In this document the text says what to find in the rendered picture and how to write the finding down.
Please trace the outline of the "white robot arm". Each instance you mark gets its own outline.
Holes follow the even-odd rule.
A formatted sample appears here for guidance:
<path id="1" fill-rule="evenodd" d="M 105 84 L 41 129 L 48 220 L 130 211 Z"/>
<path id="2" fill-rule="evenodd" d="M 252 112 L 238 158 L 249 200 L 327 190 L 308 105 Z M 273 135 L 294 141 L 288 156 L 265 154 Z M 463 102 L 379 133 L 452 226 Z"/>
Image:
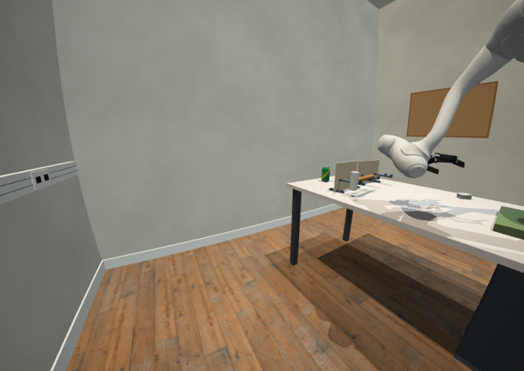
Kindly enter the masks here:
<path id="1" fill-rule="evenodd" d="M 430 133 L 421 141 L 411 143 L 397 136 L 384 135 L 377 149 L 406 177 L 415 179 L 424 175 L 430 154 L 447 133 L 466 93 L 513 57 L 524 63 L 524 0 L 516 0 L 506 10 L 486 45 L 449 90 Z"/>

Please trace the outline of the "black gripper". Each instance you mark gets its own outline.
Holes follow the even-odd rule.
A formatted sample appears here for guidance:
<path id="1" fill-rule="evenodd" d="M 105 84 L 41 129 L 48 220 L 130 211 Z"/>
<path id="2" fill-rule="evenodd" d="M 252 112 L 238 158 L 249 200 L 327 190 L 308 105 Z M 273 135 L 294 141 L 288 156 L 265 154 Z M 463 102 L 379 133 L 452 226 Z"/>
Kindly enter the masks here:
<path id="1" fill-rule="evenodd" d="M 437 160 L 435 161 L 435 159 Z M 453 163 L 455 165 L 458 165 L 464 168 L 464 162 L 460 160 L 457 161 L 457 159 L 458 157 L 455 155 L 444 155 L 444 154 L 435 153 L 435 155 L 430 155 L 430 160 L 428 161 L 428 164 L 438 163 L 438 162 L 448 162 L 448 163 Z M 439 169 L 436 169 L 430 166 L 427 167 L 427 171 L 433 172 L 435 174 L 439 173 Z"/>

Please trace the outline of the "green drink can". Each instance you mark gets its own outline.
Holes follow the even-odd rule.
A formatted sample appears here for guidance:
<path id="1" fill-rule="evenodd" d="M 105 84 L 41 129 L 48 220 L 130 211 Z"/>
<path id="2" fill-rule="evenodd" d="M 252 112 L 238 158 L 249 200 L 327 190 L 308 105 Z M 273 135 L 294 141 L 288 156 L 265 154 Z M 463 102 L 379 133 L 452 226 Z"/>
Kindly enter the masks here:
<path id="1" fill-rule="evenodd" d="M 329 176 L 330 176 L 330 168 L 325 166 L 322 168 L 322 181 L 323 182 L 328 182 L 329 181 Z"/>

